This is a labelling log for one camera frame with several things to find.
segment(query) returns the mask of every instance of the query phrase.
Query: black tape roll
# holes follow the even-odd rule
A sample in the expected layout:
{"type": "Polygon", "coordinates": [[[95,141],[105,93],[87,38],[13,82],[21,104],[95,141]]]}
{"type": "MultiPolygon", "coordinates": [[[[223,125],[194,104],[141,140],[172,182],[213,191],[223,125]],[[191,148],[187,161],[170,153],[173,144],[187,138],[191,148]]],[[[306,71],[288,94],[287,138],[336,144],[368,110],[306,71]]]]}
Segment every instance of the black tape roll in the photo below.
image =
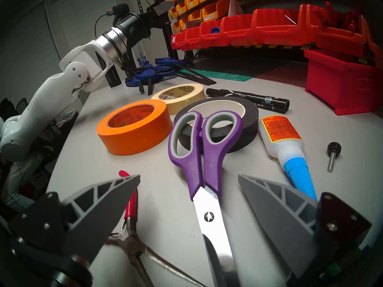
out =
{"type": "MultiPolygon", "coordinates": [[[[191,111],[193,108],[195,108],[198,105],[209,103],[212,101],[222,101],[222,100],[228,100],[228,101],[234,101],[239,104],[241,104],[244,109],[245,113],[242,116],[241,113],[239,114],[242,116],[243,121],[243,131],[241,136],[239,137],[238,141],[234,144],[233,147],[229,150],[228,153],[237,151],[239,149],[244,148],[245,146],[249,145],[257,136],[258,133],[258,108],[257,106],[248,100],[245,100],[243,98],[237,98],[237,97],[216,97],[216,98],[209,98],[201,101],[197,101],[193,104],[188,105],[187,107],[183,108],[181,111],[178,112],[178,114],[174,118],[174,124],[180,119],[181,116],[186,114],[187,112],[191,111]]],[[[209,107],[211,109],[214,109],[214,112],[221,111],[221,110],[230,110],[228,108],[225,108],[223,105],[222,108],[217,107],[209,107]]],[[[232,128],[231,125],[223,126],[223,127],[217,127],[213,128],[211,130],[211,139],[213,142],[219,142],[223,138],[225,138],[228,133],[230,132],[232,128]]],[[[185,127],[182,129],[179,140],[182,146],[184,146],[187,150],[190,150],[190,135],[191,135],[191,126],[185,125],[185,127]]],[[[203,148],[202,148],[202,140],[200,141],[200,149],[201,154],[203,154],[203,148]]]]}

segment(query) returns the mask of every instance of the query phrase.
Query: screw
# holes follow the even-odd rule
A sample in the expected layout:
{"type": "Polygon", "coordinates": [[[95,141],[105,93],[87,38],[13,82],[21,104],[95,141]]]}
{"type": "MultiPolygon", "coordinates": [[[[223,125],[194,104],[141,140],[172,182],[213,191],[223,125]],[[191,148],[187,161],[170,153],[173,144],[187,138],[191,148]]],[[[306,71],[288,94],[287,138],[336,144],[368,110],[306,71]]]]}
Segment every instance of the screw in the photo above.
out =
{"type": "Polygon", "coordinates": [[[338,155],[341,153],[342,147],[337,142],[331,142],[327,146],[327,154],[330,156],[330,162],[329,166],[327,168],[327,171],[332,173],[332,168],[334,165],[334,159],[338,157],[338,155]]]}
{"type": "Polygon", "coordinates": [[[206,212],[205,213],[205,220],[207,222],[211,222],[214,220],[214,214],[212,212],[206,212]]]}
{"type": "Polygon", "coordinates": [[[338,230],[338,227],[334,224],[334,223],[327,223],[326,224],[327,228],[331,231],[331,232],[335,232],[338,230]]]}

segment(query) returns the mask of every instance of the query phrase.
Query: white table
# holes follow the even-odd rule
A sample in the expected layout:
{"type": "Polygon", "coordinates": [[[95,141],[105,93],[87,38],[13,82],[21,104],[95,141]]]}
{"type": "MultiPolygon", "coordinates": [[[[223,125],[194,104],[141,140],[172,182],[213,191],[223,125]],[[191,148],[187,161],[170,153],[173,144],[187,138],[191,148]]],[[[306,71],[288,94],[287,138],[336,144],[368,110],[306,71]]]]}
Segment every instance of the white table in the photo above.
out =
{"type": "MultiPolygon", "coordinates": [[[[372,222],[363,242],[363,246],[371,245],[383,222],[383,119],[374,113],[336,116],[333,109],[304,91],[306,72],[306,64],[290,63],[244,83],[216,79],[217,84],[211,87],[290,99],[286,116],[306,144],[317,196],[324,191],[334,193],[372,222]],[[342,145],[342,153],[333,173],[328,173],[326,150],[333,141],[342,145]]],[[[160,82],[155,84],[154,93],[183,83],[189,81],[177,77],[160,82]]],[[[85,186],[117,178],[119,170],[140,174],[137,231],[141,240],[181,270],[213,286],[185,177],[168,158],[168,139],[140,154],[115,156],[96,134],[97,124],[107,114],[147,98],[138,88],[125,85],[92,93],[65,142],[48,191],[57,191],[63,200],[85,186]]],[[[273,112],[260,109],[259,114],[265,117],[273,112]]],[[[277,159],[267,154],[259,134],[244,149],[226,155],[221,208],[242,286],[285,286],[289,269],[241,192],[239,173],[289,183],[277,159]]],[[[122,218],[115,231],[120,230],[122,218]]],[[[156,287],[193,286],[144,255],[141,259],[156,287]]],[[[144,286],[122,250],[114,246],[101,248],[90,271],[95,287],[144,286]]]]}

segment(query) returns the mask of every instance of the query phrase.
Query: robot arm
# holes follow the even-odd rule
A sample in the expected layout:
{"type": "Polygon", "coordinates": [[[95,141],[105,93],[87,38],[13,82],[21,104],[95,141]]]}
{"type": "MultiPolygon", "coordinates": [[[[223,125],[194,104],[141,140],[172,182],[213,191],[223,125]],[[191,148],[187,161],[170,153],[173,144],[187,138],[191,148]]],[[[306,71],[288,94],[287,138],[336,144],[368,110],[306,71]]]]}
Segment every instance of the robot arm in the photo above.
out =
{"type": "Polygon", "coordinates": [[[0,152],[7,161],[21,161],[41,131],[77,97],[80,89],[93,92],[103,81],[107,71],[117,63],[123,66],[123,56],[138,41],[148,38],[151,28],[157,24],[159,15],[173,7],[174,2],[165,1],[147,9],[146,13],[115,13],[114,26],[96,40],[70,51],[60,62],[62,73],[50,76],[34,94],[21,115],[7,119],[0,132],[0,152]],[[90,57],[97,52],[106,67],[102,70],[90,57]]]}

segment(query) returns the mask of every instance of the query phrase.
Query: orange tape roll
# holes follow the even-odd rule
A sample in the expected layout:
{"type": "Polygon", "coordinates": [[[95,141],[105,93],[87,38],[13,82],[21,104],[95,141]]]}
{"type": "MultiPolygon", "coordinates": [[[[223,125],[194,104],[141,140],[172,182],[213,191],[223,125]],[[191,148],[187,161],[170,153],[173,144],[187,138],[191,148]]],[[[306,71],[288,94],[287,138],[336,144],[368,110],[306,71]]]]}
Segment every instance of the orange tape roll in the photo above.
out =
{"type": "Polygon", "coordinates": [[[114,155],[132,155],[161,143],[172,130],[165,102],[145,100],[132,103],[107,115],[96,132],[114,155]]]}

